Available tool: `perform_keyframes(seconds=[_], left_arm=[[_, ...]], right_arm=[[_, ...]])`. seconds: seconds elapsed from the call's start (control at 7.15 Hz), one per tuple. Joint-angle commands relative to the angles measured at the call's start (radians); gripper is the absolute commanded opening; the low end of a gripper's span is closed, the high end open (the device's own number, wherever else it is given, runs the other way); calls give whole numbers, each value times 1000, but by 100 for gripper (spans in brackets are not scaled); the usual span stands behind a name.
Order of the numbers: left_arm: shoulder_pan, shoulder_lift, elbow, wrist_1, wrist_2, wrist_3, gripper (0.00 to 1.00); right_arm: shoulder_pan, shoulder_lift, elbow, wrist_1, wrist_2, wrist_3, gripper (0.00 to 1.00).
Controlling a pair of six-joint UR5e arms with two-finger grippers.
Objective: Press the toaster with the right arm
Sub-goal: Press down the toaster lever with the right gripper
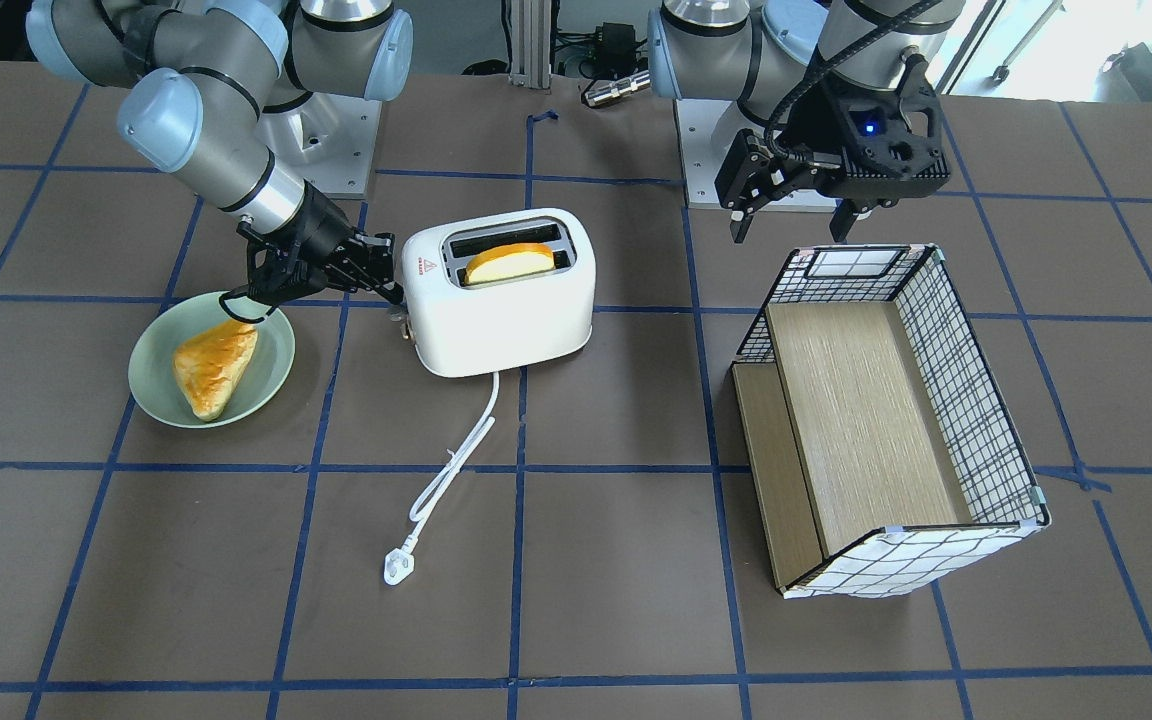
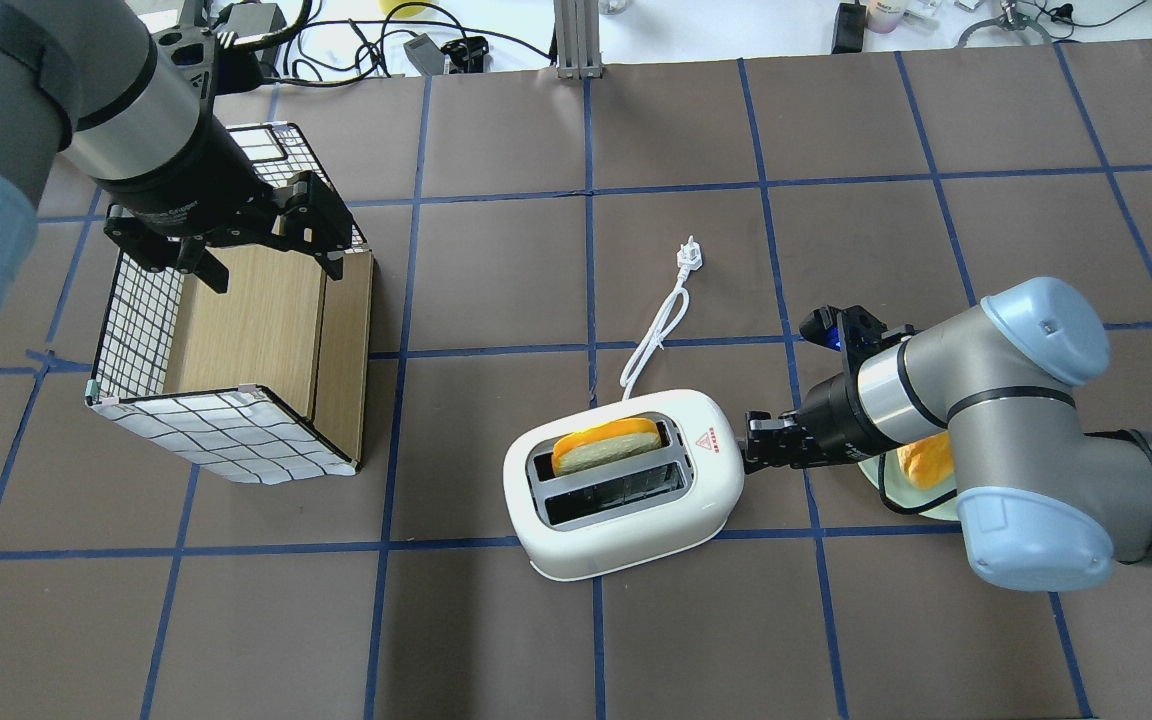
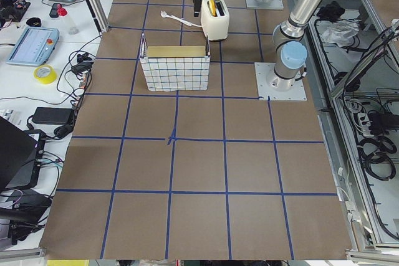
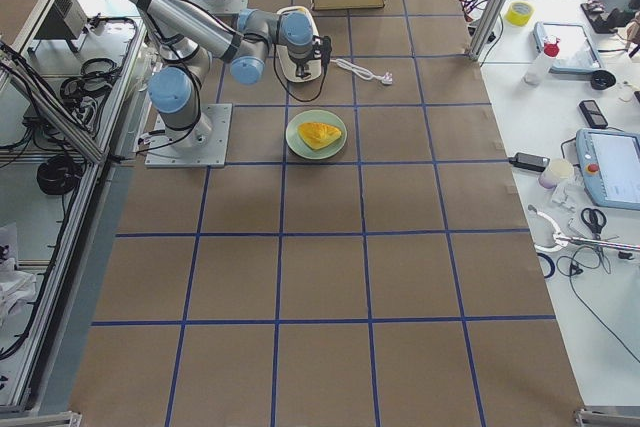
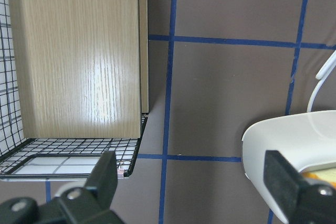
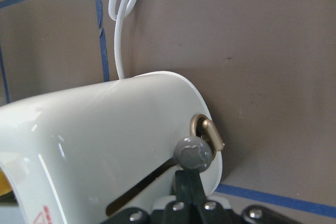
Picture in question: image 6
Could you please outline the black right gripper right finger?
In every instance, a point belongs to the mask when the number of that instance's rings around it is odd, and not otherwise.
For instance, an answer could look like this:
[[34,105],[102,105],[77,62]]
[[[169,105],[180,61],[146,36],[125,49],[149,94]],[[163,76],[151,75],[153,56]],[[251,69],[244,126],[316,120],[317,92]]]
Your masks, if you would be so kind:
[[230,208],[224,208],[219,202],[205,196],[198,172],[194,172],[194,206],[201,223],[298,223],[261,205],[248,206],[240,215]]

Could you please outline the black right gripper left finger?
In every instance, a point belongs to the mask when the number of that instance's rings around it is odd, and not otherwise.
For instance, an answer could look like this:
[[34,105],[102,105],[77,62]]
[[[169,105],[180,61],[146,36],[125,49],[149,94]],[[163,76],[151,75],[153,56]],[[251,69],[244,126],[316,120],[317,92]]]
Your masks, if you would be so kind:
[[137,207],[130,207],[107,219],[105,223],[199,223],[197,196],[199,173],[185,170],[175,172],[176,195],[164,209],[153,210],[151,214]]

